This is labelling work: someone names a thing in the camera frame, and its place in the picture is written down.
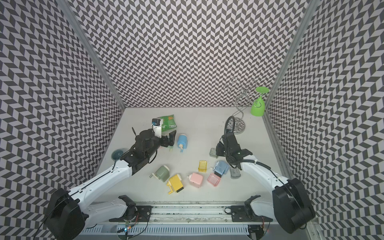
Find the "teal bowl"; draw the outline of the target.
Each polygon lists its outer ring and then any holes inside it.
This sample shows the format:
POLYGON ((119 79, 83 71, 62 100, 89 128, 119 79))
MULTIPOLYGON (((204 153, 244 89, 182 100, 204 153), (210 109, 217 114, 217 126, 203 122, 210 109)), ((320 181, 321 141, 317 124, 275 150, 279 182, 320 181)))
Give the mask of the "teal bowl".
POLYGON ((113 161, 118 161, 120 160, 123 154, 124 154, 124 151, 122 149, 118 149, 113 151, 113 153, 111 154, 111 158, 113 161))

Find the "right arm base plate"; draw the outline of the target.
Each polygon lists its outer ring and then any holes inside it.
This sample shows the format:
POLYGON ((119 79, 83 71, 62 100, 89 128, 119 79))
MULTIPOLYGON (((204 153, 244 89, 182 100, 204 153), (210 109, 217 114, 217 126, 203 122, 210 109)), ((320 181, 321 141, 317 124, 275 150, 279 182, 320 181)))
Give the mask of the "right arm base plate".
POLYGON ((246 210, 245 206, 230 206, 231 218, 234 223, 245 223, 245 222, 273 222, 274 220, 264 216, 257 216, 253 210, 246 210))

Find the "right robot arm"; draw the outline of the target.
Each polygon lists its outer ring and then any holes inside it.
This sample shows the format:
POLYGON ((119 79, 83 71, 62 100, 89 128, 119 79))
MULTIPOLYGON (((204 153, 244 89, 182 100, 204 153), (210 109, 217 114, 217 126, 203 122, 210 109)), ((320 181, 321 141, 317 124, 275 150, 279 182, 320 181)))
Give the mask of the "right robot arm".
POLYGON ((217 144, 217 154, 225 157, 231 167, 255 178, 272 196, 271 202, 262 200, 260 195, 251 196, 244 202, 244 210, 250 221, 258 217, 269 218, 292 234, 316 217, 304 184, 297 178, 288 179, 279 175, 260 162, 252 152, 242 149, 234 133, 225 131, 217 144))

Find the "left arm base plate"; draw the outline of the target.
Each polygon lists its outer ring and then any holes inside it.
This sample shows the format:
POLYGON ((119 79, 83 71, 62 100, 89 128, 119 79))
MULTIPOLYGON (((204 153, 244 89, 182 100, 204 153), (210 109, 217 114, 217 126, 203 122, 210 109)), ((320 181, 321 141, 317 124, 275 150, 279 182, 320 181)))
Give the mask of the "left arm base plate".
POLYGON ((152 206, 128 207, 122 217, 110 219, 109 222, 148 222, 152 215, 152 206))

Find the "yellow pencil sharpener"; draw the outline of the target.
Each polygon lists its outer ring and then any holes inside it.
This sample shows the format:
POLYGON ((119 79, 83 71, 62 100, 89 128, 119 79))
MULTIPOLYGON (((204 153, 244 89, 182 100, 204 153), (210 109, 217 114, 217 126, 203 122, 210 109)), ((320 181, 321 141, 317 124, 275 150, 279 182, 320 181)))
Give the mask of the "yellow pencil sharpener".
POLYGON ((170 191, 168 192, 169 195, 172 193, 179 193, 180 191, 182 191, 184 189, 184 185, 182 183, 181 175, 176 174, 173 177, 171 177, 167 181, 167 186, 170 189, 170 191))

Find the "green plastic wine glass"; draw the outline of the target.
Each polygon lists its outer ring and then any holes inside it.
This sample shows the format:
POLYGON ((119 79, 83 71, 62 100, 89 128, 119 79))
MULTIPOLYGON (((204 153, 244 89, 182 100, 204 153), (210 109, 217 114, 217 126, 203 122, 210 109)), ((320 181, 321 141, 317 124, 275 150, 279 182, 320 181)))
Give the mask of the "green plastic wine glass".
POLYGON ((265 113, 265 101, 263 100, 263 96, 269 93, 269 89, 267 87, 257 87, 255 88, 255 92, 259 94, 259 97, 253 102, 251 108, 251 114, 255 117, 262 117, 265 113))

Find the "pink pencil sharpener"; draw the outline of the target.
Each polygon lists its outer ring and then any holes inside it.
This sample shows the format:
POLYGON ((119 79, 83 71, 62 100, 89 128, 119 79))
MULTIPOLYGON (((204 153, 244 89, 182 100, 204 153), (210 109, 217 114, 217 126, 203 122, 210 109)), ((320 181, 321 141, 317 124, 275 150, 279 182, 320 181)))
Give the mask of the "pink pencil sharpener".
POLYGON ((204 177, 198 173, 192 173, 188 175, 188 180, 192 186, 200 188, 202 186, 204 177))

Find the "grey transparent tray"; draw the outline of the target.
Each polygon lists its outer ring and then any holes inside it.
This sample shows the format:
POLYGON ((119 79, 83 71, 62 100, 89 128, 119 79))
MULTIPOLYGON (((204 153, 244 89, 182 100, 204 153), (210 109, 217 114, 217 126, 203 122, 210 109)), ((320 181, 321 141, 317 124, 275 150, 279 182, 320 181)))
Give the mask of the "grey transparent tray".
POLYGON ((239 179, 241 177, 241 173, 238 168, 230 168, 230 174, 232 179, 239 179))

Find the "pink transparent tray front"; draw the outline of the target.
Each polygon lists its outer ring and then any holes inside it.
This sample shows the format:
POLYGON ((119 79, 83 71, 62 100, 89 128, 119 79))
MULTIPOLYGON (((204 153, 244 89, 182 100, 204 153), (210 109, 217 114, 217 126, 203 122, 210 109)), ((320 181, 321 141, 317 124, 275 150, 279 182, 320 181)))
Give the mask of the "pink transparent tray front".
POLYGON ((220 181, 221 181, 221 177, 217 176, 217 175, 214 174, 214 173, 211 173, 211 174, 209 175, 209 177, 207 178, 207 182, 208 182, 209 184, 211 184, 212 186, 214 186, 214 187, 217 187, 218 184, 220 183, 220 181))

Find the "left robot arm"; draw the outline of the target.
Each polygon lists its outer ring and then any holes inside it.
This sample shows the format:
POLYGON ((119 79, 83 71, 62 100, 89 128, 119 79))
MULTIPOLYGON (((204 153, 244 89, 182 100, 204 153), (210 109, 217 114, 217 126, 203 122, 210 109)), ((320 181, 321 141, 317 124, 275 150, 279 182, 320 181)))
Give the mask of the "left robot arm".
POLYGON ((154 130, 144 130, 112 167, 68 191, 56 190, 45 213, 45 226, 57 240, 73 240, 83 229, 99 223, 130 221, 138 217, 136 203, 126 195, 101 204, 94 204, 94 201, 153 161, 159 147, 173 146, 176 133, 172 131, 168 136, 157 137, 154 130))

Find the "yellow transparent tray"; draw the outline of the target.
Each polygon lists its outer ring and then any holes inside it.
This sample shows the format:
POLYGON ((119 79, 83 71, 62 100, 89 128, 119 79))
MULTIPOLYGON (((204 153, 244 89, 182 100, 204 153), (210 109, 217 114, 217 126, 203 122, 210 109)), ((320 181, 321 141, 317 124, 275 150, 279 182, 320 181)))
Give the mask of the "yellow transparent tray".
POLYGON ((198 171, 201 173, 206 173, 207 172, 207 165, 208 165, 207 161, 199 161, 198 171))

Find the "light blue pencil sharpener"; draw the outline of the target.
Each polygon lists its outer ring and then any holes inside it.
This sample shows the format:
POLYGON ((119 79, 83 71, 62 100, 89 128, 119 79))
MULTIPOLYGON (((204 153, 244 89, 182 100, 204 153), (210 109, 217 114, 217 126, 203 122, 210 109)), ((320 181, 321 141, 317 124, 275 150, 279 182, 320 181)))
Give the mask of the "light blue pencil sharpener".
POLYGON ((221 178, 223 175, 225 175, 228 172, 229 168, 230 166, 227 162, 217 161, 213 171, 216 176, 221 178))

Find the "sage green pencil sharpener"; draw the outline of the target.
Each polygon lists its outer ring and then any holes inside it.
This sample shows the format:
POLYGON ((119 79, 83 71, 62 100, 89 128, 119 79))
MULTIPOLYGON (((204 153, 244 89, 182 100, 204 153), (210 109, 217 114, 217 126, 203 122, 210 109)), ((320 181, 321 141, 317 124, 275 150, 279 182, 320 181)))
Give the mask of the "sage green pencil sharpener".
POLYGON ((149 178, 156 178, 157 180, 162 181, 165 183, 170 177, 170 169, 163 165, 158 170, 156 170, 154 173, 151 173, 149 178))

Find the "green snack bag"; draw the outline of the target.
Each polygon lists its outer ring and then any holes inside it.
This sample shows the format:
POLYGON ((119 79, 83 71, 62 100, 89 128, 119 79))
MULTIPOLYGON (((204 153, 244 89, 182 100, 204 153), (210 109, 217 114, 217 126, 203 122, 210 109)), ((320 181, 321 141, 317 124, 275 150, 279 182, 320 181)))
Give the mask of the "green snack bag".
POLYGON ((158 117, 162 121, 162 132, 173 130, 177 127, 174 115, 158 117))

